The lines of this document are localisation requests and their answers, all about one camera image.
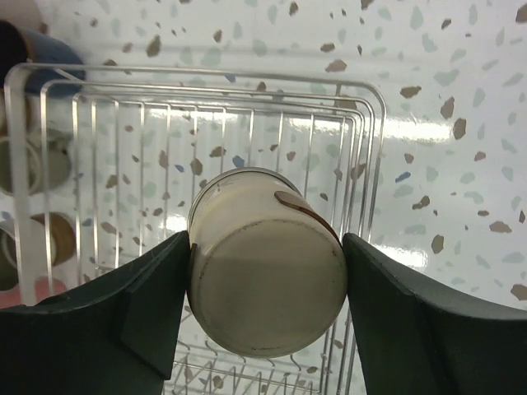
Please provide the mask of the small grey-green mug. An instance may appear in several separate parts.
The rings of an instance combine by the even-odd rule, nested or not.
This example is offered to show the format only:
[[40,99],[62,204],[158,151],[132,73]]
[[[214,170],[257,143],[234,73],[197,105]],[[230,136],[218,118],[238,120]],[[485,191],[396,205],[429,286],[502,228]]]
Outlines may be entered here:
[[[50,129],[46,140],[47,162],[45,164],[40,142],[40,132],[32,132],[26,139],[27,181],[30,195],[44,190],[44,176],[48,186],[55,189],[67,181],[72,164],[68,156],[68,145],[72,134]],[[1,192],[13,195],[11,148],[8,136],[1,136]]]

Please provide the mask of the cream brown-banded cup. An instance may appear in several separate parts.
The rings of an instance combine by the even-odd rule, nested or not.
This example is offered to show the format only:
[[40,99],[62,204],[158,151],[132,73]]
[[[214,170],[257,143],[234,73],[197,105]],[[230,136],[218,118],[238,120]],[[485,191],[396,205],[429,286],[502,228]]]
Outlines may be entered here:
[[209,181],[190,208],[194,317],[219,346],[275,358],[316,342],[347,294],[347,264],[329,223],[283,175],[258,167]]

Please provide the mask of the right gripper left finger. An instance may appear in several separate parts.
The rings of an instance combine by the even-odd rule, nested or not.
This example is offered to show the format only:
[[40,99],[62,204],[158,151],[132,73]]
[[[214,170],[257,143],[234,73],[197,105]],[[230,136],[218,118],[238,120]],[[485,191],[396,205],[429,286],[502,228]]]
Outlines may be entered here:
[[190,258],[182,231],[84,285],[3,309],[2,393],[161,393],[172,374]]

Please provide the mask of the dark blue mug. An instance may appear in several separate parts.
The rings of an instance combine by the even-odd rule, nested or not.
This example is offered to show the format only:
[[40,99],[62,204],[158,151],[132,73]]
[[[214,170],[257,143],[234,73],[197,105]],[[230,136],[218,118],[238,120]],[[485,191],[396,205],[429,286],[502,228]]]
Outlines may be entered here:
[[[1,20],[1,83],[5,84],[8,72],[19,63],[49,63],[82,65],[77,53],[58,39],[44,35],[37,30],[16,26],[9,21]],[[65,71],[78,80],[86,79],[83,70]],[[45,83],[52,80],[69,80],[49,68],[38,68],[26,81],[26,93],[38,95]],[[54,98],[75,95],[82,89],[76,83],[53,84],[48,95]]]

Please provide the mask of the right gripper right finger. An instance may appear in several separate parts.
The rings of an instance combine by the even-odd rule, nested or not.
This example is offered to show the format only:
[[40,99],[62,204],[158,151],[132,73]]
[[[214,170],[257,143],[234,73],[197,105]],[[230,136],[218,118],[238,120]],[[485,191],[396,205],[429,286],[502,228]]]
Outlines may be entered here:
[[524,394],[526,312],[435,281],[355,234],[348,301],[369,394]]

